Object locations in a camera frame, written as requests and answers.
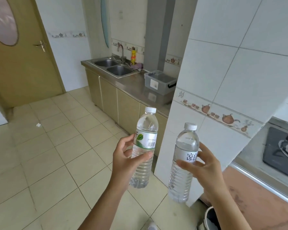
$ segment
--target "black stove top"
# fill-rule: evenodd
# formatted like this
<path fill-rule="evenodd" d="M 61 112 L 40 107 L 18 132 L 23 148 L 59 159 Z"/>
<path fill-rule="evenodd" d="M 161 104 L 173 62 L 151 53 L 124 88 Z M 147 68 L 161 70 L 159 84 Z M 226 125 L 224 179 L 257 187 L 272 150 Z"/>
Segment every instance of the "black stove top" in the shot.
<path fill-rule="evenodd" d="M 288 133 L 269 128 L 263 162 L 288 175 Z"/>

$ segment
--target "double sink basin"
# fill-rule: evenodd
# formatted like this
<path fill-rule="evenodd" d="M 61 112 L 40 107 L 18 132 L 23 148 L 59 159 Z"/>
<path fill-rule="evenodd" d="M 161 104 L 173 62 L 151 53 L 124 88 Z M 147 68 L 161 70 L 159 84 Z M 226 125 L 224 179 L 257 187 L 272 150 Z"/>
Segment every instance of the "double sink basin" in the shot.
<path fill-rule="evenodd" d="M 116 60 L 113 57 L 93 59 L 90 60 L 90 63 L 117 78 L 126 77 L 128 75 L 138 73 L 138 70 L 130 69 L 128 65 L 122 64 L 120 60 Z"/>

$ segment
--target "white bottle cap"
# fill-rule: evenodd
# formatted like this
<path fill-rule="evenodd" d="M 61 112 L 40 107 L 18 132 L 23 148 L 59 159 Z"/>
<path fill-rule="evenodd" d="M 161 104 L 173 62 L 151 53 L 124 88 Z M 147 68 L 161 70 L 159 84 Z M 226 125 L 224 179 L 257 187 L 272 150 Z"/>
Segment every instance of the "white bottle cap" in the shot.
<path fill-rule="evenodd" d="M 146 113 L 148 113 L 148 112 L 150 112 L 150 113 L 156 113 L 156 108 L 154 108 L 154 107 L 145 107 L 145 112 Z"/>
<path fill-rule="evenodd" d="M 197 125 L 195 123 L 185 123 L 184 128 L 186 130 L 195 131 L 197 129 Z"/>

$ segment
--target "beige floor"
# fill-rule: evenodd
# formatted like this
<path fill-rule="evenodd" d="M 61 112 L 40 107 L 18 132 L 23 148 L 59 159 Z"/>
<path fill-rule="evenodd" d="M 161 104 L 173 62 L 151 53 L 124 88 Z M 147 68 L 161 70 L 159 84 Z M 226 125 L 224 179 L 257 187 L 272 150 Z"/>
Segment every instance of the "beige floor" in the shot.
<path fill-rule="evenodd" d="M 0 230 L 76 230 L 104 191 L 112 153 L 127 134 L 90 100 L 88 87 L 14 109 L 0 126 Z M 151 175 L 129 188 L 111 229 L 196 227 L 203 206 L 171 201 Z"/>

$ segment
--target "left hand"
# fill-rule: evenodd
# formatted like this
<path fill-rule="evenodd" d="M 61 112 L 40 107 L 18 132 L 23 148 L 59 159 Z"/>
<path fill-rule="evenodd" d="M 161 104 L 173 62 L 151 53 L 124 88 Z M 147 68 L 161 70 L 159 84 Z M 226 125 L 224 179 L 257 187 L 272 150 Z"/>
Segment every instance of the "left hand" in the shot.
<path fill-rule="evenodd" d="M 126 149 L 133 145 L 133 139 L 134 134 L 121 138 L 113 153 L 112 175 L 108 186 L 122 193 L 128 189 L 130 179 L 136 168 L 153 156 L 153 152 L 147 152 L 135 158 L 129 158 L 132 154 L 132 148 Z"/>

